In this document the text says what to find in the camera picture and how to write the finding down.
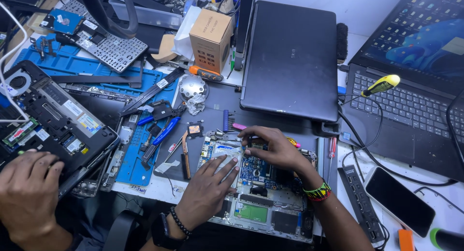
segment smartphone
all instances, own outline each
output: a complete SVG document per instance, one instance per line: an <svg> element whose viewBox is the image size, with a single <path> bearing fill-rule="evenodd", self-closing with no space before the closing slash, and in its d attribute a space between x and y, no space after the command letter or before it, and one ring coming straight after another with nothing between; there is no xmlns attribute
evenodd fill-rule
<svg viewBox="0 0 464 251"><path fill-rule="evenodd" d="M365 183L366 194L393 218L420 237L426 237L435 211L383 168L372 170Z"/></svg>

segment beaded bracelet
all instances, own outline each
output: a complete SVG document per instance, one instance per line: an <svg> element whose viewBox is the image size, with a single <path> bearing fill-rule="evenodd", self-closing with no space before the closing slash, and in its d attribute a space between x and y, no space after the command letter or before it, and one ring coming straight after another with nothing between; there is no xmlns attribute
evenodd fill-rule
<svg viewBox="0 0 464 251"><path fill-rule="evenodd" d="M332 193L332 189L330 186L322 179L323 183L318 189L314 190L306 190L303 188L303 191L308 195L309 200L311 201L323 201L324 199L328 198Z"/></svg>
<svg viewBox="0 0 464 251"><path fill-rule="evenodd" d="M192 235L192 232L188 231L187 228L185 228L182 223L180 222L180 220L177 218L177 215L174 211L174 207L171 207L171 215L172 217L174 218L174 221L176 222L176 224L180 227L180 229L182 230L182 232L184 234L186 234L187 236L191 236Z"/></svg>

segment laptop keyboard module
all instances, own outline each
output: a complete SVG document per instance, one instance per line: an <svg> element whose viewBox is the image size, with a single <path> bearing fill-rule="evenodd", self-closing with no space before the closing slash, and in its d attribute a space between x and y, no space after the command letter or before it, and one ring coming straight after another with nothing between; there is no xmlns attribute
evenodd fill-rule
<svg viewBox="0 0 464 251"><path fill-rule="evenodd" d="M353 94L361 95L361 91L372 86L376 81L356 74ZM373 94L368 98L359 97L351 101L351 107L380 115L378 106L372 100L379 103L385 118L450 138L446 123L446 109L448 108L446 103L395 87L386 92ZM456 138L462 142L464 140L462 137L464 136L464 111L454 108L449 113L452 115L451 123Z"/></svg>

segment web camera box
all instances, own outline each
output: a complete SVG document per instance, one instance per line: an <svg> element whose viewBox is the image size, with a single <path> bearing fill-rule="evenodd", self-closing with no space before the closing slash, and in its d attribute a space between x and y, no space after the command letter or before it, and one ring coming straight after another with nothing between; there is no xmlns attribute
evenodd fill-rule
<svg viewBox="0 0 464 251"><path fill-rule="evenodd" d="M202 9L190 30L196 65L221 73L229 56L232 18Z"/></svg>

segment desk surface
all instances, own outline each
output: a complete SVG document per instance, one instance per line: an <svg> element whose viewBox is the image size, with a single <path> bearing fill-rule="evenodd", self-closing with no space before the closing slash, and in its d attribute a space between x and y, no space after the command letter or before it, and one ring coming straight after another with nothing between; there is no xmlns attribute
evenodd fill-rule
<svg viewBox="0 0 464 251"><path fill-rule="evenodd" d="M60 8L62 4L59 2L55 8ZM40 34L34 33L32 34L33 38L38 38ZM348 34L348 58L347 64L349 60L353 57L353 55L358 51L358 49L364 44L364 42L368 39L368 36L363 36L363 35L358 35L358 34ZM29 42L26 42L18 52L16 52L15 56L9 61L9 63L6 66L6 69L9 69L20 53L20 51L23 48L27 48L30 45ZM80 51L78 53L78 56L81 57L86 57L86 58L92 58L92 56L85 51ZM152 66L150 64L146 64L145 68L151 69ZM166 66L162 66L160 68L157 68L156 70L159 70L164 73L169 73L169 70ZM227 67L225 67L224 71L222 74L224 76L227 76L229 74L229 70L227 70ZM346 74L343 72L338 71L338 85L345 87L345 78ZM228 83L229 85L241 85L243 79L243 71L241 72L236 72L234 71L229 79L225 79L224 82ZM336 162L337 165L340 167L341 166L341 160L344 157L344 155L348 152L351 151L351 148L349 145L345 143L339 143L338 144L338 161ZM365 153L361 152L357 154L359 164L361 167L361 172L366 175L372 168L374 168L376 165L368 159ZM421 170L419 168L415 167L408 167L408 165L404 163L397 162L392 159L387 159L378 155L374 156L380 160L380 162L388 167L389 169L398 172L400 174L404 174L408 177L413 177L415 179L419 179L422 181L427 181L431 183L440 183L440 182L445 182L447 181L447 178L442 177L440 175ZM353 155L350 155L347 157L345 160L345 163L347 165L354 164L354 159ZM338 175L337 172L337 178L338 178L338 188L337 188L337 197L341 201L343 205L345 205L346 209L354 216L353 209L351 207L350 201L348 200L348 196L346 194L345 188L342 186L342 181L340 179L340 176ZM415 189L421 187L421 185L406 181L404 179L396 177L397 180L399 180L401 183L403 183L408 189L411 191L414 191ZM146 187L147 191L145 194L141 194L138 191L132 190L130 185L128 184L123 184L123 183L115 183L113 186L114 191L118 192L124 192L127 194L133 194L133 195L139 195L142 197L150 198L150 199L157 199L173 204L177 204L187 187L188 183L184 181L178 181L178 180L172 180L172 186L174 189L174 196L171 191L171 184L169 183L168 179L165 177L158 177L152 175L150 184ZM452 201L455 205L458 207L464 208L464 199L460 198L459 196L464 195L464 184L463 183L457 183L448 187L444 188L434 188L436 191L440 192L442 195L444 195L446 198L448 198L450 201ZM464 215L460 213L458 210L453 208L451 205L449 205L446 201L444 201L442 198L439 196L435 196L434 193L424 190L423 195L418 193L418 196L422 198L426 203L428 203L431 207L436 212L436 217L432 223L432 228L434 227L440 227L444 228L446 230L454 231L454 232L460 232L464 233ZM396 243L395 238L397 237L397 230L401 228L400 224L394 220L390 215L388 215L386 212L384 212L378 205L373 203L374 209L381 220L381 222L386 226L386 228L389 230L391 237L390 241L386 245L385 250L399 250L399 247ZM321 232L321 225L318 222L315 222L315 228L314 228L314 234L315 235L320 235ZM422 251L422 250L438 250L435 247L433 247L432 243L430 242L429 238L420 238L419 236L414 236L414 242L416 245L417 250Z"/></svg>

